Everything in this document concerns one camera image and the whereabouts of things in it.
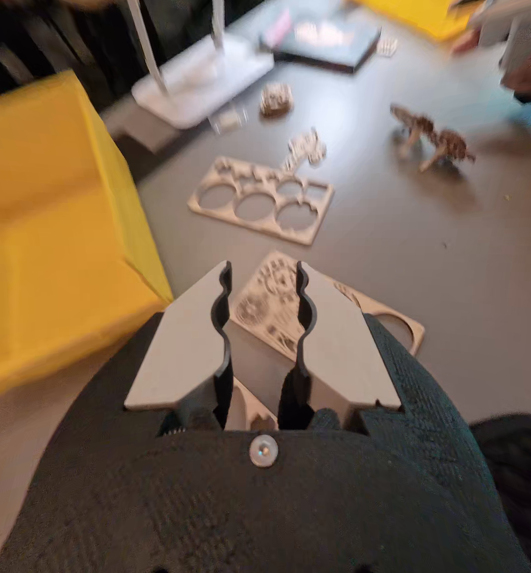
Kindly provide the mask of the small clear plastic bag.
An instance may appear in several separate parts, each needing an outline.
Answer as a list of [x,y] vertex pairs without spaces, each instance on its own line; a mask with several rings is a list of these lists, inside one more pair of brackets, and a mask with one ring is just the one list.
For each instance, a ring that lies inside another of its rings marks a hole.
[[210,116],[208,121],[215,134],[222,136],[242,129],[247,124],[248,115],[243,108],[229,107]]

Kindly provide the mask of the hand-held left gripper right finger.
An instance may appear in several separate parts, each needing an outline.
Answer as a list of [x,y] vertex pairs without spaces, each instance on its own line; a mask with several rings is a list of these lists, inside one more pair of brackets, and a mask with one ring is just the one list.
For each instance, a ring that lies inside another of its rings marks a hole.
[[402,403],[362,310],[309,264],[298,261],[295,365],[284,382],[279,429],[304,429],[332,410],[342,428],[360,410],[400,412]]

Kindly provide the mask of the white book stand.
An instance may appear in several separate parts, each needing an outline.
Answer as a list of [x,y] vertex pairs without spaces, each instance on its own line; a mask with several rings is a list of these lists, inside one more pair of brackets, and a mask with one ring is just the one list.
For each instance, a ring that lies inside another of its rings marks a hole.
[[272,54],[225,31],[224,1],[212,2],[211,33],[159,67],[140,2],[127,4],[149,72],[134,84],[132,96],[173,128],[198,126],[274,68]]

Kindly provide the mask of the yellow plastic bin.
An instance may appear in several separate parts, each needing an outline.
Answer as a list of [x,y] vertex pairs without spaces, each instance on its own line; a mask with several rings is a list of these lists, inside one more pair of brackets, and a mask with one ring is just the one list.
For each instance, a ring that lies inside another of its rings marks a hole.
[[376,14],[418,32],[433,42],[446,42],[462,34],[481,1],[451,9],[455,1],[355,1]]
[[75,73],[0,96],[0,396],[172,301],[127,162]]

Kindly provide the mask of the stacked wooden gear disc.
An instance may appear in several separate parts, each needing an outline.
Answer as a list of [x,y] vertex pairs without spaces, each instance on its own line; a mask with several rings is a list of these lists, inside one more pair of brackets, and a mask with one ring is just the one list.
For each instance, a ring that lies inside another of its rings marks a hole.
[[284,116],[293,106],[294,98],[289,84],[271,82],[265,85],[260,101],[260,114],[263,118]]

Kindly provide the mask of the wooden gear assembly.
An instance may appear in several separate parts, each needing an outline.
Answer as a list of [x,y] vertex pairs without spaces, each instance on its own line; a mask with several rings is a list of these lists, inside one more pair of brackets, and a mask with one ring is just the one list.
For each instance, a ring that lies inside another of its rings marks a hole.
[[458,132],[449,129],[437,131],[430,117],[413,113],[398,104],[391,104],[390,112],[408,132],[406,140],[401,144],[398,151],[400,158],[407,158],[422,138],[427,139],[434,147],[433,155],[419,165],[420,172],[425,172],[434,164],[442,161],[451,163],[454,161],[474,163],[476,161],[476,155],[470,152],[465,139]]

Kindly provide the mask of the grey desk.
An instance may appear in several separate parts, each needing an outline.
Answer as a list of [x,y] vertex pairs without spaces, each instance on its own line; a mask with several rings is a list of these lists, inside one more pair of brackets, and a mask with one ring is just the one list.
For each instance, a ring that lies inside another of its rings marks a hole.
[[[305,125],[264,123],[236,144],[240,159],[281,158],[311,126],[338,184],[320,242],[305,256],[326,278],[421,323],[364,313],[401,400],[360,410],[342,428],[332,410],[304,429],[230,432],[200,409],[130,411],[125,399],[165,312],[152,315],[74,399],[25,487],[0,547],[0,572],[531,572],[468,414],[531,410],[531,135],[492,126],[477,99],[483,66],[441,63],[410,46],[352,80],[297,73]],[[398,104],[458,132],[476,161],[439,162],[408,132]],[[138,195],[175,300],[222,261],[232,291],[266,251],[252,232],[220,231],[186,199],[229,143],[198,128],[172,138]],[[229,311],[233,305],[229,302]],[[233,377],[273,414],[295,365],[269,366],[225,325]]]

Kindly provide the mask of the ornate wooden paddle piece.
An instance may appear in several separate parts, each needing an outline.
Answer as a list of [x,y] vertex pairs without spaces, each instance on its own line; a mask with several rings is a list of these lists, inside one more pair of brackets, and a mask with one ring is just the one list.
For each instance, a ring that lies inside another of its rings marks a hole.
[[281,169],[293,174],[304,161],[308,161],[311,166],[319,165],[326,154],[326,144],[321,140],[317,129],[312,127],[288,141],[288,155]]

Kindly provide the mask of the black puzzle box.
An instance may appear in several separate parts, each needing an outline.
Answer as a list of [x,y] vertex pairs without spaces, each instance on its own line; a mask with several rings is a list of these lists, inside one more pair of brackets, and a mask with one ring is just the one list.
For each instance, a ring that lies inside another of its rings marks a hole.
[[283,9],[260,35],[275,61],[299,62],[354,74],[376,51],[382,28],[343,13],[321,16]]

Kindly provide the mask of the wooden sheet frame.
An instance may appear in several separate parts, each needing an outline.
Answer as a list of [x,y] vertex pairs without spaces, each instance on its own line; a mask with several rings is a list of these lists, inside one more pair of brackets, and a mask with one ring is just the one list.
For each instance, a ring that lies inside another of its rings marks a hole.
[[[202,198],[215,188],[231,190],[228,202],[218,207],[204,207]],[[335,194],[334,186],[312,180],[281,168],[218,156],[187,201],[191,212],[267,234],[304,247],[312,246]],[[272,208],[253,220],[243,219],[237,210],[254,195],[268,197]],[[304,229],[284,229],[279,216],[292,205],[307,207],[315,217]]]

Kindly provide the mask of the wooden sheet with gears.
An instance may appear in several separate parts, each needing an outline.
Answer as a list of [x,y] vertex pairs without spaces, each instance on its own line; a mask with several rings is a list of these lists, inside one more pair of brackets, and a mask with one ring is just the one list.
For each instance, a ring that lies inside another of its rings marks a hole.
[[[231,320],[285,357],[295,360],[304,329],[298,320],[297,261],[282,252],[270,252],[247,282],[230,311]],[[425,327],[418,321],[326,276],[333,286],[364,313],[390,316],[403,322],[412,342],[409,352],[418,353]]]

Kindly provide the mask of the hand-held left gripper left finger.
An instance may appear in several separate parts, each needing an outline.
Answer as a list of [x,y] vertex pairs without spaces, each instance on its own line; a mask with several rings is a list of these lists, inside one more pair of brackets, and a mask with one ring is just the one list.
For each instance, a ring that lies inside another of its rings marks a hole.
[[124,406],[171,410],[182,425],[200,409],[226,427],[233,393],[230,318],[232,264],[218,263],[167,307]]

